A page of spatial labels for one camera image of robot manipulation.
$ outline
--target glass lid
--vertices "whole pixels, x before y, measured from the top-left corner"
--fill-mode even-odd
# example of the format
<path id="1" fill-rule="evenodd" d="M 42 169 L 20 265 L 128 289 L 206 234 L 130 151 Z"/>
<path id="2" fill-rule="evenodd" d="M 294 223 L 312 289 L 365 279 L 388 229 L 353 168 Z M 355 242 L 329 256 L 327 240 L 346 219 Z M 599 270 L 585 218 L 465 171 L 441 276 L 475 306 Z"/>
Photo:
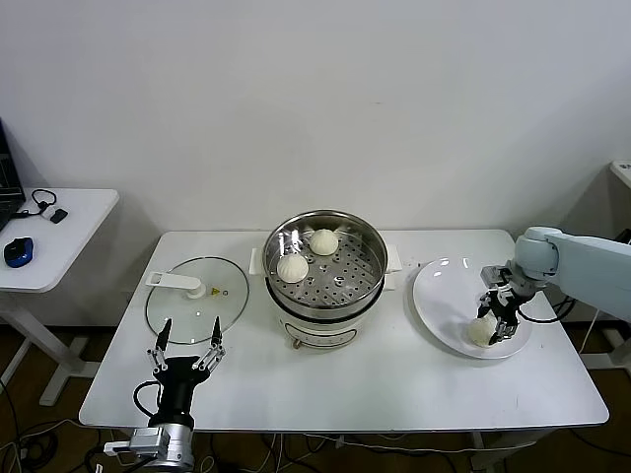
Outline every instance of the glass lid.
<path id="1" fill-rule="evenodd" d="M 170 342 L 191 345 L 208 340 L 215 317 L 219 317 L 225 332 L 244 311 L 249 285 L 245 273 L 232 261 L 213 256 L 195 258 L 180 263 L 169 273 L 197 278 L 205 287 L 203 295 L 195 299 L 187 290 L 152 288 L 145 305 L 147 322 L 158 334 L 167 319 L 172 319 Z"/>

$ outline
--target steamed bun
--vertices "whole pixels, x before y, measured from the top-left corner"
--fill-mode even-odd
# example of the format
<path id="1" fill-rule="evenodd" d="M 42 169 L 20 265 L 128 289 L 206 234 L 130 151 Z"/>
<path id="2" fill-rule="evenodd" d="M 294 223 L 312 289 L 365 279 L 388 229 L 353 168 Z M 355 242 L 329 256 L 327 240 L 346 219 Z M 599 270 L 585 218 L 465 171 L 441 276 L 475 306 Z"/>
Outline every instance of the steamed bun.
<path id="1" fill-rule="evenodd" d="M 469 339 L 478 347 L 490 348 L 489 341 L 495 333 L 497 318 L 489 311 L 482 318 L 474 318 L 466 328 Z"/>
<path id="2" fill-rule="evenodd" d="M 318 230 L 312 236 L 309 247 L 315 254 L 327 256 L 337 249 L 337 236 L 331 230 Z"/>
<path id="3" fill-rule="evenodd" d="M 307 259 L 300 254 L 286 254 L 278 260 L 276 272 L 286 283 L 298 283 L 309 273 L 309 264 Z"/>

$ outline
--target white robotic arm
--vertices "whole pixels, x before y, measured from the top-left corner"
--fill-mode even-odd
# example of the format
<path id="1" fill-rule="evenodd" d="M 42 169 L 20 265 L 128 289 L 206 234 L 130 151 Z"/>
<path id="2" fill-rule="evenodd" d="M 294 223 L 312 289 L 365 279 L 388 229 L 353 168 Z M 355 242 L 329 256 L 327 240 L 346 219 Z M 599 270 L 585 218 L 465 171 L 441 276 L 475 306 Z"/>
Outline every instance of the white robotic arm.
<path id="1" fill-rule="evenodd" d="M 515 262 L 531 279 L 631 322 L 631 246 L 531 227 L 517 240 Z"/>
<path id="2" fill-rule="evenodd" d="M 515 334 L 517 314 L 526 317 L 520 306 L 548 283 L 631 321 L 631 246 L 625 243 L 530 227 L 517 240 L 515 258 L 505 266 L 483 268 L 481 277 L 489 292 L 480 299 L 478 317 L 491 311 L 497 318 L 491 345 Z"/>

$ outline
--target white side table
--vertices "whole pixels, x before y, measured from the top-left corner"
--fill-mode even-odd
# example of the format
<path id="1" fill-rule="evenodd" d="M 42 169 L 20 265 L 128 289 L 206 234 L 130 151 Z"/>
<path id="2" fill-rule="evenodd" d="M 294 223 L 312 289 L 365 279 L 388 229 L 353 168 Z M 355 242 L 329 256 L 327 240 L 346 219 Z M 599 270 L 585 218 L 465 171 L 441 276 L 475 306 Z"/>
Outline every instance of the white side table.
<path id="1" fill-rule="evenodd" d="M 26 266 L 15 269 L 0 263 L 0 314 L 26 337 L 3 372 L 2 381 L 9 382 L 31 343 L 35 343 L 59 364 L 39 398 L 42 406 L 54 405 L 69 377 L 94 377 L 99 363 L 80 358 L 88 337 L 76 337 L 67 347 L 20 306 L 11 293 L 45 293 L 53 289 L 118 201 L 118 193 L 111 189 L 49 190 L 57 194 L 58 205 L 68 212 L 61 223 L 55 225 L 42 217 L 31 217 L 13 220 L 0 231 L 0 248 L 17 237 L 31 237 L 34 241 L 33 261 Z M 25 189 L 29 197 L 23 209 L 34 212 L 31 191 Z"/>

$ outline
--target cable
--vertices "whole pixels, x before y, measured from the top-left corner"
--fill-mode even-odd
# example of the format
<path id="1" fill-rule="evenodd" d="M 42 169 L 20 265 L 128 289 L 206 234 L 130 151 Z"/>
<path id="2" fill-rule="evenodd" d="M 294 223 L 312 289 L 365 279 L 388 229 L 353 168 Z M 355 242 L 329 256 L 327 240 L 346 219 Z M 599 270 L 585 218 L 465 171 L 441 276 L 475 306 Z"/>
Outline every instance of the cable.
<path id="1" fill-rule="evenodd" d="M 52 202 L 48 202 L 47 200 L 37 200 L 36 196 L 40 192 L 43 192 L 45 194 L 52 196 Z M 51 205 L 55 205 L 57 203 L 57 194 L 55 194 L 52 190 L 47 190 L 47 189 L 34 190 L 33 192 L 31 192 L 31 198 L 37 204 L 37 207 L 39 208 L 39 210 L 34 214 L 29 212 L 28 210 L 23 210 L 22 212 L 12 214 L 11 215 L 12 219 L 25 219 L 27 217 L 34 217 L 35 215 L 41 215 L 43 214 L 44 210 L 46 210 Z"/>
<path id="2" fill-rule="evenodd" d="M 407 436 L 407 434 L 401 434 L 400 436 L 395 436 L 395 437 L 389 437 L 389 436 L 384 436 L 384 435 L 381 435 L 381 434 L 377 434 L 377 437 L 381 437 L 382 439 L 386 439 L 386 440 L 401 440 L 405 436 Z"/>
<path id="3" fill-rule="evenodd" d="M 581 344 L 581 350 L 579 350 L 579 355 L 583 353 L 585 350 L 585 345 L 588 343 L 588 338 L 590 337 L 590 333 L 592 333 L 592 329 L 594 328 L 594 324 L 596 323 L 596 319 L 600 315 L 600 310 L 597 310 L 594 314 L 594 318 L 592 319 L 592 323 L 590 324 L 590 328 L 588 328 L 588 333 L 585 334 L 585 338 L 583 339 L 583 343 Z"/>
<path id="4" fill-rule="evenodd" d="M 116 441 L 116 439 L 114 438 L 114 430 L 113 429 L 109 429 L 109 436 L 111 438 L 111 441 Z M 135 462 L 132 463 L 125 463 L 124 461 L 122 461 L 122 459 L 120 458 L 120 454 L 116 455 L 116 460 L 118 460 L 118 464 L 122 467 L 122 468 L 126 468 L 128 466 L 133 466 L 135 464 Z"/>
<path id="5" fill-rule="evenodd" d="M 22 443 L 22 451 L 26 450 L 22 466 L 29 471 L 43 468 L 55 456 L 58 446 L 59 440 L 53 432 L 27 439 Z"/>
<path id="6" fill-rule="evenodd" d="M 571 297 L 566 296 L 566 297 L 563 299 L 563 301 L 561 301 L 561 302 L 560 302 L 560 303 L 558 303 L 558 304 L 553 305 L 553 306 L 552 306 L 552 308 L 554 309 L 554 311 L 555 311 L 555 312 L 559 313 L 559 312 L 561 311 L 561 308 L 563 307 L 563 305 L 565 305 L 565 304 L 569 304 L 569 303 L 571 303 L 573 300 L 574 300 L 574 299 L 572 299 Z"/>
<path id="7" fill-rule="evenodd" d="M 283 435 L 280 435 L 280 449 L 278 450 L 278 463 L 276 464 L 276 473 L 278 473 L 280 470 L 280 463 L 282 461 L 282 456 L 283 456 Z"/>
<path id="8" fill-rule="evenodd" d="M 92 469 L 92 465 L 90 464 L 90 460 L 92 459 L 94 455 L 96 455 L 97 453 L 102 453 L 102 452 L 103 452 L 103 446 L 101 445 L 101 431 L 97 430 L 97 443 L 95 444 L 95 446 L 93 446 L 86 452 L 81 463 L 79 463 L 74 468 L 71 468 L 66 473 L 74 473 L 75 471 L 78 471 L 83 467 L 86 468 L 88 473 L 94 473 Z"/>
<path id="9" fill-rule="evenodd" d="M 206 460 L 210 459 L 211 463 L 210 466 L 206 469 L 204 469 L 204 463 L 206 463 Z M 204 457 L 203 460 L 201 460 L 201 463 L 199 463 L 199 473 L 210 473 L 210 471 L 215 467 L 215 458 L 213 458 L 211 455 L 208 455 L 206 457 Z"/>
<path id="10" fill-rule="evenodd" d="M 140 384 L 138 384 L 136 386 L 136 388 L 134 389 L 134 404 L 136 405 L 136 407 L 138 408 L 138 410 L 140 410 L 140 412 L 142 412 L 145 416 L 147 417 L 153 417 L 153 414 L 151 412 L 149 412 L 138 400 L 138 393 L 141 391 L 141 389 L 147 387 L 147 386 L 155 386 L 155 385 L 160 385 L 159 381 L 145 381 L 145 382 L 141 382 Z"/>
<path id="11" fill-rule="evenodd" d="M 628 458 L 631 458 L 631 453 L 625 453 L 624 451 L 618 451 L 618 450 L 612 450 L 611 448 L 606 448 L 604 446 L 600 446 L 600 445 L 596 445 L 595 443 L 591 443 L 589 440 L 579 436 L 574 429 L 569 429 L 569 431 L 574 435 L 574 437 L 576 437 L 578 440 L 582 441 L 583 443 L 586 443 L 587 445 L 589 445 L 592 448 L 595 448 L 597 450 L 602 450 L 602 451 L 606 451 L 607 453 L 611 453 L 613 455 L 620 455 L 620 456 L 626 456 Z"/>
<path id="12" fill-rule="evenodd" d="M 267 447 L 267 456 L 265 456 L 265 459 L 263 460 L 263 462 L 260 464 L 260 466 L 257 469 L 248 470 L 246 468 L 241 468 L 241 471 L 244 471 L 245 473 L 260 473 L 263 470 L 263 468 L 265 468 L 265 465 L 267 464 L 267 460 L 269 460 L 269 457 L 272 456 L 272 453 L 274 452 L 274 443 L 276 442 L 276 435 L 274 434 L 274 438 L 272 439 L 271 445 L 268 445 L 265 442 L 265 440 L 263 439 L 263 436 L 261 436 L 261 440 Z"/>
<path id="13" fill-rule="evenodd" d="M 370 445 L 370 446 L 368 446 L 368 445 L 363 445 L 363 444 L 360 444 L 360 443 L 358 443 L 358 445 L 362 446 L 363 448 L 366 448 L 367 450 L 371 451 L 372 453 L 378 453 L 378 454 L 391 454 L 391 453 L 394 453 L 394 454 L 397 454 L 397 455 L 405 455 L 405 456 L 411 456 L 411 457 L 416 457 L 416 458 L 422 457 L 422 456 L 427 456 L 427 455 L 440 455 L 440 456 L 442 456 L 445 459 L 445 461 L 447 461 L 449 463 L 450 468 L 452 469 L 452 472 L 453 473 L 457 473 L 456 466 L 454 465 L 452 460 L 447 456 L 446 453 L 441 452 L 441 451 L 424 451 L 424 452 L 415 453 L 415 452 L 411 452 L 411 451 L 391 451 L 390 447 L 388 447 L 386 451 L 380 451 L 380 450 L 375 449 L 375 447 L 379 447 L 379 448 L 383 448 L 383 447 L 380 447 L 380 446 L 377 446 L 377 445 Z"/>
<path id="14" fill-rule="evenodd" d="M 305 436 L 305 443 L 307 444 L 307 450 L 310 453 L 318 453 L 320 450 L 324 448 L 324 444 L 326 443 L 326 439 L 324 439 L 320 445 L 318 445 L 315 449 L 312 449 L 311 444 L 309 443 L 309 437 Z"/>
<path id="15" fill-rule="evenodd" d="M 13 470 L 13 466 L 17 462 L 18 470 L 22 472 L 22 461 L 20 459 L 20 449 L 21 449 L 20 426 L 18 424 L 18 414 L 16 412 L 16 406 L 13 404 L 13 399 L 11 399 L 11 395 L 9 394 L 9 389 L 7 389 L 7 385 L 4 383 L 1 377 L 0 377 L 0 385 L 4 389 L 4 393 L 7 396 L 7 401 L 9 401 L 9 407 L 11 408 L 11 417 L 13 417 L 13 427 L 16 430 L 16 439 L 13 441 L 13 448 L 15 449 L 15 457 L 13 459 L 13 462 L 11 463 L 11 466 L 9 467 L 9 471 Z M 6 461 L 8 455 L 9 455 L 9 452 L 7 452 L 4 458 L 2 459 L 3 469 L 4 469 L 4 462 Z"/>
<path id="16" fill-rule="evenodd" d="M 4 389 L 4 393 L 7 395 L 7 401 L 9 401 L 9 407 L 11 407 L 11 416 L 13 417 L 13 427 L 16 430 L 16 442 L 20 443 L 20 427 L 18 426 L 18 414 L 16 413 L 16 406 L 13 404 L 13 399 L 9 395 L 9 390 L 7 389 L 7 385 L 4 383 L 2 378 L 0 378 L 0 386 Z"/>
<path id="17" fill-rule="evenodd" d="M 326 442 L 326 440 L 323 440 L 323 441 L 322 441 L 322 443 L 321 443 L 318 447 L 320 447 L 320 446 L 324 445 L 324 443 L 325 443 L 325 442 Z M 298 458 L 296 458 L 296 460 L 297 460 L 297 461 L 298 461 L 298 460 L 304 460 L 305 458 L 307 458 L 307 457 L 309 457 L 309 456 L 312 456 L 312 455 L 313 455 L 313 453 L 311 453 L 311 452 L 309 452 L 309 453 L 305 453 L 304 455 L 299 456 Z M 292 466 L 292 464 L 293 464 L 293 463 L 288 463 L 288 464 L 286 464 L 285 466 L 281 467 L 278 471 L 283 471 L 284 469 L 289 468 L 290 466 Z"/>
<path id="18" fill-rule="evenodd" d="M 572 300 L 570 302 L 570 306 L 568 308 L 566 308 L 565 311 L 561 315 L 558 315 L 558 316 L 556 316 L 554 318 L 548 318 L 548 319 L 545 319 L 545 320 L 540 320 L 538 318 L 530 318 L 527 315 L 525 315 L 519 307 L 517 307 L 517 312 L 525 320 L 527 320 L 528 322 L 533 322 L 533 323 L 554 323 L 554 322 L 558 322 L 560 320 L 563 320 L 565 317 L 567 317 L 570 314 L 570 312 L 572 311 L 572 309 L 574 308 L 574 305 L 576 305 L 576 300 Z"/>
<path id="19" fill-rule="evenodd" d="M 148 458 L 145 458 L 143 460 L 140 460 L 138 463 L 136 463 L 134 466 L 132 466 L 131 468 L 127 468 L 126 470 L 123 471 L 123 473 L 131 473 L 132 471 L 136 471 L 139 470 L 140 468 L 142 468 L 143 466 L 145 466 L 147 463 L 149 463 L 150 461 L 154 461 L 156 458 L 154 458 L 153 456 L 150 456 Z"/>
<path id="20" fill-rule="evenodd" d="M 50 433 L 51 431 L 57 429 L 59 426 L 61 426 L 63 424 L 66 424 L 66 423 L 72 424 L 73 426 L 78 427 L 80 429 L 89 429 L 91 431 L 94 430 L 94 428 L 92 428 L 92 427 L 84 426 L 82 424 L 79 424 L 79 420 L 78 419 L 61 419 L 61 420 L 57 419 L 57 420 L 52 420 L 52 421 L 40 422 L 40 423 L 37 423 L 37 424 L 33 424 L 30 427 L 27 427 L 26 429 L 24 429 L 22 431 L 21 441 L 26 446 L 26 444 L 29 441 L 29 439 L 33 439 L 34 440 L 34 444 L 35 444 L 35 441 L 37 440 L 37 438 L 46 436 L 46 434 Z M 26 432 L 31 431 L 32 429 L 35 429 L 35 428 L 40 427 L 40 426 L 45 426 L 45 425 L 48 425 L 48 424 L 53 424 L 53 425 L 51 427 L 48 427 L 48 428 L 42 430 L 42 431 L 31 433 L 31 434 L 26 434 Z M 4 450 L 4 449 L 6 449 L 6 448 L 8 448 L 10 446 L 13 446 L 14 450 L 17 451 L 18 446 L 17 446 L 17 444 L 14 441 L 10 441 L 10 442 L 0 446 L 0 451 Z M 13 468 L 13 466 L 15 465 L 15 459 L 14 459 L 14 462 L 13 462 L 13 465 L 11 466 L 11 468 L 9 470 L 7 470 L 5 468 L 5 464 L 6 464 L 6 461 L 8 459 L 8 456 L 9 456 L 9 453 L 7 452 L 7 454 L 5 454 L 5 456 L 3 458 L 3 463 L 2 463 L 2 467 L 0 468 L 0 471 L 3 471 L 3 472 L 4 471 L 11 471 L 11 468 Z M 84 461 L 82 461 L 79 465 L 77 465 L 75 468 L 73 468 L 70 471 L 74 472 L 74 471 L 77 471 L 77 470 L 81 469 L 84 466 Z"/>
<path id="21" fill-rule="evenodd" d="M 331 441 L 337 441 L 336 439 L 332 439 L 330 437 L 319 436 L 316 434 L 305 434 L 308 437 L 315 437 L 318 439 L 327 439 Z M 363 446 L 364 448 L 381 448 L 383 450 L 394 450 L 394 451 L 407 451 L 410 453 L 414 452 L 432 452 L 432 453 L 465 453 L 466 451 L 502 451 L 502 450 L 514 450 L 516 448 L 526 448 L 527 446 L 533 446 L 536 444 L 536 441 L 529 441 L 526 443 L 520 443 L 515 446 L 498 446 L 495 448 L 461 448 L 459 450 L 440 450 L 437 448 L 403 448 L 401 446 L 385 446 L 385 445 L 365 445 L 363 443 L 355 443 L 352 441 L 343 440 L 342 443 L 345 445 L 354 445 L 354 446 Z"/>
<path id="22" fill-rule="evenodd" d="M 307 469 L 313 471 L 314 473 L 321 473 L 317 468 L 315 468 L 314 466 L 311 466 L 309 463 L 306 463 L 306 462 L 302 461 L 299 458 L 292 458 L 291 456 L 289 456 L 289 440 L 290 440 L 290 438 L 285 438 L 284 439 L 284 442 L 287 443 L 287 446 L 285 446 L 285 448 L 283 449 L 283 455 L 285 456 L 287 461 L 289 461 L 289 465 L 292 465 L 292 464 L 293 465 L 299 465 L 299 466 L 302 466 L 303 468 L 307 468 Z"/>

